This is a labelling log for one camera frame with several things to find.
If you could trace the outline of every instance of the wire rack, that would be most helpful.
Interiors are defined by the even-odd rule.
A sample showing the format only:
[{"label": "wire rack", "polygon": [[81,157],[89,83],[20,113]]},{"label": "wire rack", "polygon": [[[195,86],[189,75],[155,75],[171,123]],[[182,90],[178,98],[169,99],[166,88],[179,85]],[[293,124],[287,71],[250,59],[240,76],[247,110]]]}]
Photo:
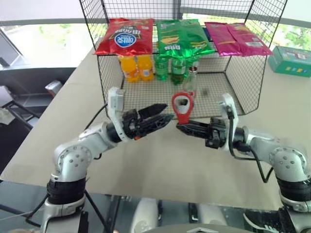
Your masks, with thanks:
[{"label": "wire rack", "polygon": [[[104,36],[110,18],[199,19],[204,22],[245,23],[267,46],[270,46],[287,0],[79,0],[88,30],[96,49]],[[153,45],[157,30],[153,28]],[[198,95],[192,118],[218,116],[217,100],[229,93],[238,114],[244,115],[259,106],[266,56],[220,57],[218,53],[200,58]],[[103,98],[108,89],[118,86],[126,90],[124,107],[140,109],[154,103],[167,103],[173,112],[171,97],[181,90],[169,80],[161,82],[124,80],[117,56],[98,56]]]}]

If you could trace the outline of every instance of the table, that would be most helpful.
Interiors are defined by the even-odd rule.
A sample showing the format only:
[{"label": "table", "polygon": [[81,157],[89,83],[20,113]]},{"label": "table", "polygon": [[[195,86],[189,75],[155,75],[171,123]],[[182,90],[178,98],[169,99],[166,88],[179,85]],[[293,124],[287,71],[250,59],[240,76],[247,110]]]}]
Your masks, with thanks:
[{"label": "table", "polygon": [[[93,52],[54,98],[1,179],[46,185],[54,169],[54,149],[77,137],[103,105]],[[292,138],[311,154],[310,84],[308,78],[276,74],[267,65],[259,109],[240,117],[239,125]],[[95,123],[103,120],[104,113]],[[94,161],[88,170],[88,191],[243,208],[276,210],[281,205],[274,174],[264,184],[254,162],[208,149],[203,140],[182,134],[175,124],[139,141],[120,143]]]}]

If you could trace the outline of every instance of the orange juice bottle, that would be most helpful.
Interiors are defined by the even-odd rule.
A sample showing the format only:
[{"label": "orange juice bottle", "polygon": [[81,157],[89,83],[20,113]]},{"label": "orange juice bottle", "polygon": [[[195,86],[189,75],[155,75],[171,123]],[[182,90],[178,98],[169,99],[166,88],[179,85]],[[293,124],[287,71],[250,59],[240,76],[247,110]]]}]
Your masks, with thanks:
[{"label": "orange juice bottle", "polygon": [[138,70],[140,78],[144,81],[150,81],[154,79],[154,72],[152,69],[151,55],[137,56]]},{"label": "orange juice bottle", "polygon": [[119,56],[121,62],[121,69],[125,78],[130,83],[137,82],[139,80],[139,72],[134,60],[134,56]]}]

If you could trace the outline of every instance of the black sneaker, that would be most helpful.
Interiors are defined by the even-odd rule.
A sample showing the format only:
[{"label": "black sneaker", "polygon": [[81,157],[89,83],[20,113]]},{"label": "black sneaker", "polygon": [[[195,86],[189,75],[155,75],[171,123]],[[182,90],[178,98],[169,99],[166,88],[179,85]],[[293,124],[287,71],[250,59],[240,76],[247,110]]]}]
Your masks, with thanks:
[{"label": "black sneaker", "polygon": [[272,233],[282,232],[277,211],[246,210],[243,216],[246,222],[253,228]]}]

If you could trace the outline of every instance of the shelf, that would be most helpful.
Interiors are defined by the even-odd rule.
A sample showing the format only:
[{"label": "shelf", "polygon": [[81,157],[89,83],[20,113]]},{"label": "shelf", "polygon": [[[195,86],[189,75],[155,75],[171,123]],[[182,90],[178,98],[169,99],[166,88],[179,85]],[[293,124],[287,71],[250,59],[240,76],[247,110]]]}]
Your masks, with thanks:
[{"label": "shelf", "polygon": [[[229,93],[236,104],[239,115],[243,114],[239,101],[230,86],[224,73],[197,74],[197,97],[194,101],[194,109],[191,118],[219,116],[217,102],[221,94]],[[145,108],[154,103],[166,103],[168,108],[165,113],[174,113],[171,105],[171,98],[182,90],[182,85],[173,85],[170,79],[150,82],[139,81],[129,83],[125,81],[124,87],[126,97],[124,110]]]}]

